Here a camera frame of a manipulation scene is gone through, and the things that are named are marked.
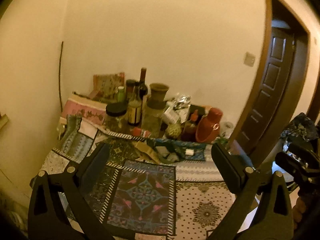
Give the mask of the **person's right hand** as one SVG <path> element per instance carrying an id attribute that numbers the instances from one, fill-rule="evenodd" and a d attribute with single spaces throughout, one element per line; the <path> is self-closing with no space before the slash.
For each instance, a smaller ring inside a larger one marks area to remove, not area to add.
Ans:
<path id="1" fill-rule="evenodd" d="M 293 228 L 304 228 L 303 223 L 309 222 L 312 229 L 319 228 L 319 198 L 299 196 L 292 208 Z"/>

